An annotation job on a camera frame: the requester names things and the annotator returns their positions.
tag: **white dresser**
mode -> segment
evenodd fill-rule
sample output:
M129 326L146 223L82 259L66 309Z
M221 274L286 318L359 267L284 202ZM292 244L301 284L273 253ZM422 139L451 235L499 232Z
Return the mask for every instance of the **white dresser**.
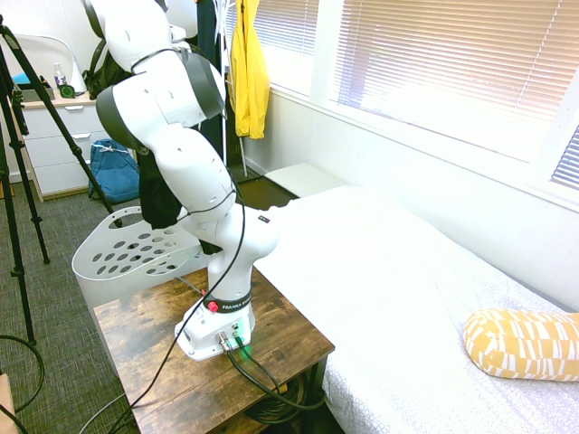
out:
M109 137L99 122L95 103L89 99L88 92L75 99L57 97L52 101L72 138L82 149L87 165L92 143ZM24 103L24 117L30 131L24 142L41 200L87 190L89 178L44 104L41 101Z

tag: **window blinds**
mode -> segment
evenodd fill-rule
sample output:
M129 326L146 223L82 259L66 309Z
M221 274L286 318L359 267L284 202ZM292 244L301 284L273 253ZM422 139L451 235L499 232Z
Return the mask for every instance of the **window blinds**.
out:
M579 65L577 29L575 1L345 0L332 99L493 148L478 136L512 141L553 119Z
M236 22L232 3L226 18L229 40ZM271 82L309 93L317 21L318 0L260 0L254 25Z
M579 189L579 127L571 137L551 180Z

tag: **white bedsheet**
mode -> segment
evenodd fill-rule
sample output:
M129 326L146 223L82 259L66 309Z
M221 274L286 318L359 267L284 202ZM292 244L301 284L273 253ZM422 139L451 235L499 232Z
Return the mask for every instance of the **white bedsheet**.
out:
M256 267L336 346L324 389L346 433L579 432L579 384L490 377L462 342L477 309L558 307L381 193L341 187L276 218Z

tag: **yellow jacket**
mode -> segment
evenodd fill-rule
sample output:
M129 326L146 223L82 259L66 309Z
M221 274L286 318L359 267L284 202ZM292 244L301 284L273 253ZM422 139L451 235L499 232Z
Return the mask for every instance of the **yellow jacket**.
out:
M237 0L232 42L232 107L239 137L263 138L270 98L270 77L253 21L260 0Z

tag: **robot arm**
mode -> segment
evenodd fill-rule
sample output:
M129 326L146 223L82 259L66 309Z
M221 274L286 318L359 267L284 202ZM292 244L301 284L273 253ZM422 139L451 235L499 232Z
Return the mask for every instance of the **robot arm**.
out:
M104 36L119 66L134 74L99 94L103 127L124 146L154 154L161 175L183 205L183 227L223 249L208 266L209 288L217 281L219 286L195 310L178 342L196 360L221 352L215 340L219 332L227 330L235 342L234 326L249 343L254 326L252 264L275 248L278 232L262 212L247 209L244 218L221 158L191 129L223 111L223 79L205 58L172 46L164 10L154 0L85 0L85 5L95 33Z

